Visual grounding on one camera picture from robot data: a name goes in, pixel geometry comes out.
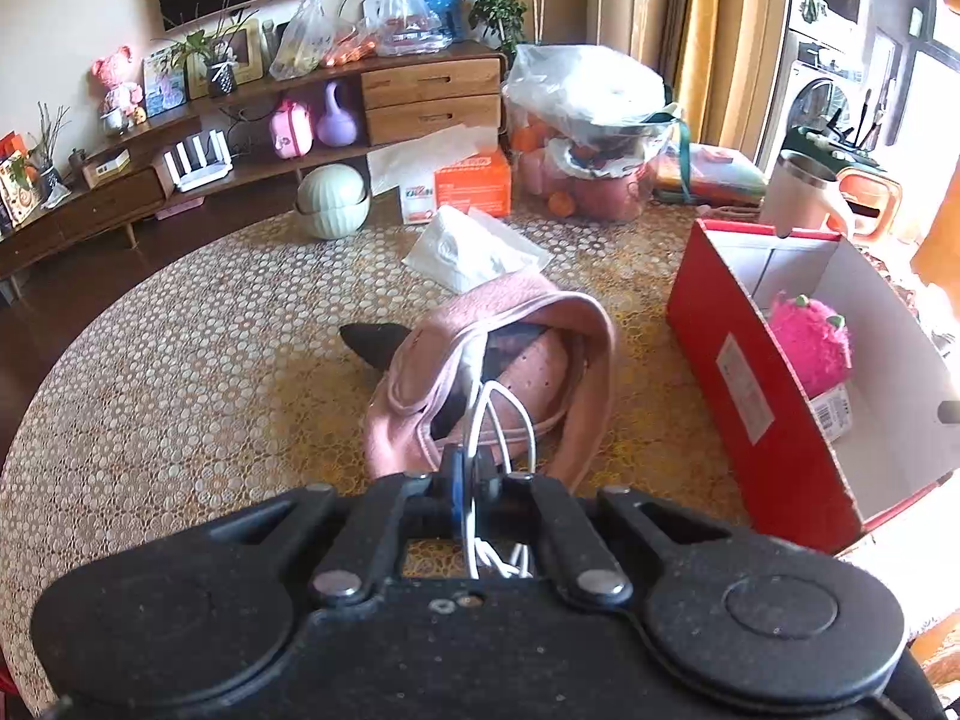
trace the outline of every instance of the white wall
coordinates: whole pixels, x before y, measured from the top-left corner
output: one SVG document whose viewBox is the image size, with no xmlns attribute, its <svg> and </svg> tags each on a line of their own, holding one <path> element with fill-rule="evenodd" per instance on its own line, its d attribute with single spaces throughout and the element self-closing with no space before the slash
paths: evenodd
<svg viewBox="0 0 960 720">
<path fill-rule="evenodd" d="M 256 18 L 284 22 L 298 1 L 262 4 Z M 325 9 L 336 12 L 341 1 L 325 0 Z M 358 18 L 361 1 L 348 0 L 344 16 Z M 104 92 L 90 77 L 93 60 L 126 44 L 139 65 L 145 54 L 163 46 L 158 0 L 0 0 L 0 13 L 0 135 L 16 130 L 32 146 L 28 133 L 37 132 L 37 100 L 54 110 L 69 105 L 71 124 L 56 150 L 61 167 L 71 148 L 93 149 L 104 141 L 97 112 Z M 585 19 L 586 0 L 548 0 L 544 38 L 580 42 Z"/>
</svg>

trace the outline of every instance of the tv cabinet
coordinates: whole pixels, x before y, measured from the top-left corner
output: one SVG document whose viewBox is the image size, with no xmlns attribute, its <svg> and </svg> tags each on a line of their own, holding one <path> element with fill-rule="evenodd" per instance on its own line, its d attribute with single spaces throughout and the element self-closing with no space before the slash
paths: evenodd
<svg viewBox="0 0 960 720">
<path fill-rule="evenodd" d="M 0 238 L 0 279 L 94 235 L 123 228 L 136 246 L 133 223 L 185 200 L 232 189 L 285 172 L 298 175 L 309 167 L 363 157 L 386 143 L 419 138 L 454 124 L 499 127 L 503 55 L 467 41 L 432 55 L 376 57 L 314 71 L 299 79 L 275 81 L 270 76 L 238 86 L 230 95 L 190 100 L 147 119 L 91 156 L 101 162 L 109 151 L 126 148 L 131 161 L 113 180 L 93 189 L 74 191 L 52 210 L 38 208 Z M 298 159 L 284 160 L 272 148 L 255 148 L 234 158 L 233 170 L 219 181 L 194 191 L 175 191 L 163 164 L 163 151 L 203 129 L 202 119 L 223 108 L 278 103 L 318 95 L 328 81 L 344 79 L 356 90 L 354 113 L 363 116 L 361 134 L 352 146 L 327 148 L 314 141 Z M 268 126 L 267 119 L 259 124 Z"/>
</svg>

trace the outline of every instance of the white router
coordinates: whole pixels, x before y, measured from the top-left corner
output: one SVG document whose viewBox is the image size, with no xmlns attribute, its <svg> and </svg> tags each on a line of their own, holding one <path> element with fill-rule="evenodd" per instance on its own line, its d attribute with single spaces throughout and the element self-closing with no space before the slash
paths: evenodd
<svg viewBox="0 0 960 720">
<path fill-rule="evenodd" d="M 179 156 L 181 165 L 184 166 L 182 175 L 176 169 L 174 155 L 170 151 L 165 151 L 163 154 L 163 161 L 167 163 L 167 170 L 169 170 L 170 177 L 178 191 L 191 191 L 204 184 L 209 184 L 211 181 L 223 178 L 233 170 L 233 161 L 230 159 L 230 149 L 227 148 L 227 139 L 224 138 L 224 133 L 220 132 L 219 129 L 211 129 L 208 135 L 210 143 L 213 145 L 214 156 L 216 156 L 216 161 L 209 164 L 206 162 L 206 153 L 200 145 L 200 136 L 194 135 L 190 139 L 193 153 L 200 164 L 197 170 L 194 170 L 190 165 L 183 142 L 176 144 L 176 155 Z"/>
</svg>

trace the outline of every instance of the washing machine door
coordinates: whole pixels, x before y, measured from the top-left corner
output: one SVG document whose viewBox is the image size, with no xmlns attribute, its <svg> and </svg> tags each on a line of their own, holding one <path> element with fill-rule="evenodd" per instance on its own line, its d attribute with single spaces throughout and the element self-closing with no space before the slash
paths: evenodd
<svg viewBox="0 0 960 720">
<path fill-rule="evenodd" d="M 830 79 L 816 79 L 806 84 L 794 98 L 787 115 L 786 128 L 810 127 L 812 129 L 826 129 L 827 124 L 839 109 L 835 129 L 843 132 L 853 124 L 853 113 L 850 101 L 840 86 Z"/>
</svg>

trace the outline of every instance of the purple vase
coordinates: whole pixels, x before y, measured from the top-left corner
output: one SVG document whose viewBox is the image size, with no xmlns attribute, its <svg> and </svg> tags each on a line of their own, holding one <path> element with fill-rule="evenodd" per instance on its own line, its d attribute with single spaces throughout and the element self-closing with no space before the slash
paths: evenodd
<svg viewBox="0 0 960 720">
<path fill-rule="evenodd" d="M 330 81 L 326 86 L 326 113 L 317 119 L 317 138 L 328 146 L 349 146 L 357 139 L 357 123 L 337 104 L 339 84 Z"/>
</svg>

